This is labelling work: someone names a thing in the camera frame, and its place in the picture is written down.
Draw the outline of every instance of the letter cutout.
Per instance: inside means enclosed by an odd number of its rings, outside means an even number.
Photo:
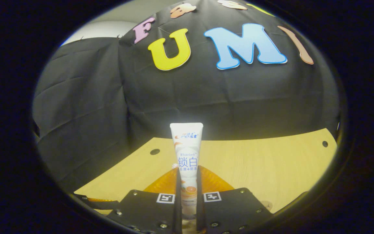
[[[246,7],[240,5],[239,3],[235,3],[233,1],[218,0],[217,2],[220,3],[222,6],[225,6],[231,9],[247,9]]]
[[[154,64],[158,69],[168,71],[178,68],[187,62],[191,55],[190,45],[186,37],[187,32],[187,28],[182,28],[169,35],[170,38],[175,39],[175,43],[177,43],[178,46],[178,55],[174,58],[168,58],[165,54],[165,38],[160,38],[148,46],[148,49],[151,50],[153,55]]]
[[[242,25],[242,37],[225,28],[213,28],[205,32],[210,37],[219,56],[220,61],[216,67],[220,70],[236,68],[240,61],[233,58],[230,49],[235,51],[245,62],[251,64],[254,61],[254,49],[259,50],[258,60],[264,64],[286,63],[287,58],[279,52],[272,40],[259,24]]]
[[[181,4],[181,5],[178,5],[176,7],[174,7],[170,13],[170,17],[172,19],[175,19],[175,18],[178,18],[182,15],[184,15],[184,13],[188,13],[188,12],[192,12],[193,10],[196,9],[196,6],[192,6],[190,3],[184,3],[184,4]]]
[[[257,10],[259,10],[259,11],[261,11],[261,12],[267,14],[267,15],[274,16],[274,17],[275,17],[275,15],[272,15],[272,14],[268,13],[267,11],[265,11],[264,9],[261,9],[260,7],[257,7],[257,6],[255,6],[255,5],[253,5],[253,4],[248,4],[248,3],[247,3],[246,5],[251,6],[251,7],[254,7],[255,9],[257,9]]]
[[[154,22],[155,19],[153,17],[147,19],[146,21],[142,22],[141,24],[134,27],[133,31],[135,32],[135,41],[134,43],[139,43],[142,39],[148,36],[148,32],[151,29],[151,22]]]
[[[304,46],[301,44],[300,40],[298,40],[295,34],[282,26],[278,26],[278,28],[284,31],[288,35],[288,37],[291,38],[292,42],[294,42],[294,44],[297,46],[298,50],[300,51],[301,60],[303,60],[305,63],[313,65],[313,59],[310,57],[307,50],[304,48]]]

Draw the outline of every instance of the blue letter m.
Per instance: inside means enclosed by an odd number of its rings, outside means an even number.
[[[258,60],[264,64],[286,63],[287,58],[279,52],[272,40],[259,24],[244,24],[242,37],[225,28],[213,28],[205,32],[210,37],[218,53],[220,61],[216,67],[220,70],[236,68],[240,61],[232,56],[230,49],[234,50],[245,62],[251,64],[254,61],[254,45],[259,50]]]

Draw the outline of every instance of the wooden surface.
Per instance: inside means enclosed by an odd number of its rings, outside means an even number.
[[[327,129],[269,139],[202,141],[199,165],[234,188],[246,187],[258,200],[271,202],[270,212],[275,213],[318,181],[336,148]],[[153,149],[160,153],[151,155]],[[147,188],[173,163],[177,159],[172,139],[153,138],[75,193],[121,201],[131,189]]]

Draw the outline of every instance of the black cloth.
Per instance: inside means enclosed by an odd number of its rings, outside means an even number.
[[[74,191],[152,137],[171,138],[170,123],[202,122],[203,140],[281,137],[322,128],[336,135],[336,74],[319,49],[281,19],[236,2],[248,10],[183,1],[152,15],[149,35],[137,44],[129,31],[120,40],[89,38],[55,52],[36,87],[33,118],[40,154],[61,185]],[[181,3],[196,10],[170,18]],[[262,64],[254,48],[252,64],[233,52],[240,65],[217,69],[215,45],[204,32],[223,27],[242,35],[245,23],[263,25],[287,63]],[[278,25],[295,33],[314,65],[300,59]],[[157,69],[148,45],[165,38],[172,58],[178,47],[168,35],[181,28],[188,29],[189,60],[170,71]]]

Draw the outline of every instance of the toothpaste tube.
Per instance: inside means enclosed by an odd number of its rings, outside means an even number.
[[[183,219],[195,219],[197,208],[197,167],[202,142],[202,123],[172,123],[172,140],[181,176]]]

